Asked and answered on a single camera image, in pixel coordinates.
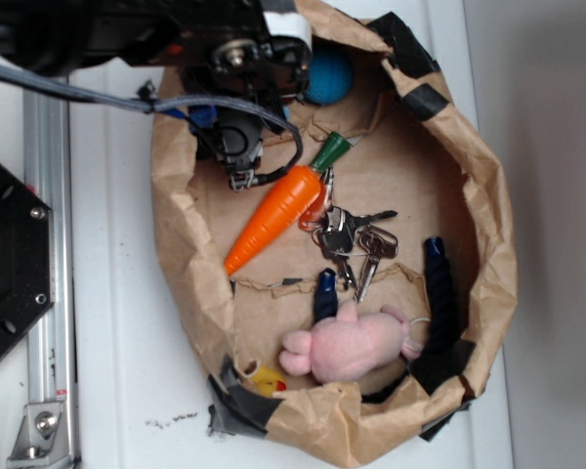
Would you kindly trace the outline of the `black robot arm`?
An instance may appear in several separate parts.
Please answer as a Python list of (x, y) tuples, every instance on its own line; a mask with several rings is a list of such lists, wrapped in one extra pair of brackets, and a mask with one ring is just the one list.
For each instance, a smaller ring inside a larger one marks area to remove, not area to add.
[[(198, 157), (240, 191), (290, 170), (259, 172), (262, 134), (293, 130), (284, 109), (309, 87), (312, 32), (291, 1), (0, 1), (0, 57), (0, 81), (184, 121)], [(173, 67), (184, 92), (162, 99), (145, 84), (122, 99), (61, 83), (114, 59)]]

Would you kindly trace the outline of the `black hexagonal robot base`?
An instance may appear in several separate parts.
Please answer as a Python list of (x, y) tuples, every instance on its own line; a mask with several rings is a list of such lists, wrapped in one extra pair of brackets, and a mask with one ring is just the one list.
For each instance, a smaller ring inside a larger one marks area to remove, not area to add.
[(0, 163), (0, 362), (53, 305), (51, 215)]

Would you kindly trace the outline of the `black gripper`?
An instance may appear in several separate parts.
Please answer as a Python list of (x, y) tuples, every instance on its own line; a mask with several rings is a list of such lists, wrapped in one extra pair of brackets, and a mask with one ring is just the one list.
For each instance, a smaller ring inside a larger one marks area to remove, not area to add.
[[(309, 88), (312, 28), (293, 1), (207, 1), (193, 20), (175, 53), (187, 92), (243, 98), (277, 110)], [(263, 155), (263, 120), (216, 108), (215, 128), (194, 134), (196, 159), (214, 158), (233, 191), (249, 189)]]

